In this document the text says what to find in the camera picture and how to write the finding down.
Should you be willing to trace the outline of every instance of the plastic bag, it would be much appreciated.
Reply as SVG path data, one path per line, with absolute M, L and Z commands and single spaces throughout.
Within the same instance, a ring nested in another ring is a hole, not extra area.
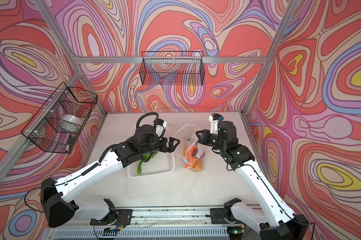
M 200 128 L 195 125 L 185 124 L 178 132 L 173 134 L 173 137 L 180 140 L 178 149 L 182 150 L 182 155 L 175 153 L 182 157 L 185 168 L 192 169 L 197 172 L 203 169 L 203 157 L 205 155 L 204 147 L 198 144 L 198 138 L 195 135 Z

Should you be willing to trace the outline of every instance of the white plastic tray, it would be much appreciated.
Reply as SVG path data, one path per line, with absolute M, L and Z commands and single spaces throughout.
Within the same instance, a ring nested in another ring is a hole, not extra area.
M 171 137 L 171 129 L 167 125 L 164 137 Z M 127 176 L 133 179 L 157 177 L 172 173 L 175 170 L 174 153 L 158 152 L 148 162 L 142 162 L 141 174 L 138 174 L 137 169 L 140 161 L 133 162 L 127 166 Z

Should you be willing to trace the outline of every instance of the psychedelic pattern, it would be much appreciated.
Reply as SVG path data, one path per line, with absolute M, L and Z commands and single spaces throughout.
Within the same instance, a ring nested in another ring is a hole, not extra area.
M 203 51 L 265 56 L 285 2 L 91 1 L 50 6 L 79 56 L 140 56 L 142 51 Z M 207 64 L 204 86 L 142 86 L 139 64 L 83 64 L 105 110 L 238 111 L 260 65 Z
M 72 74 L 33 1 L 0 1 L 0 160 L 44 101 Z M 0 239 L 39 237 L 47 226 L 45 217 L 26 207 L 22 196 L 50 175 L 80 169 L 101 118 L 95 108 L 71 154 L 27 148 L 0 185 Z M 41 209 L 38 190 L 28 201 Z
M 361 239 L 361 0 L 302 1 L 246 116 L 314 239 Z

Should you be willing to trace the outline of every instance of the wire basket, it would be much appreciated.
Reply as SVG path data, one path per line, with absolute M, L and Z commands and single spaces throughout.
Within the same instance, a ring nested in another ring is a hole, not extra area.
M 143 51 L 142 85 L 203 85 L 202 51 Z
M 30 134 L 22 134 L 44 152 L 71 153 L 97 101 L 95 93 L 66 86 Z

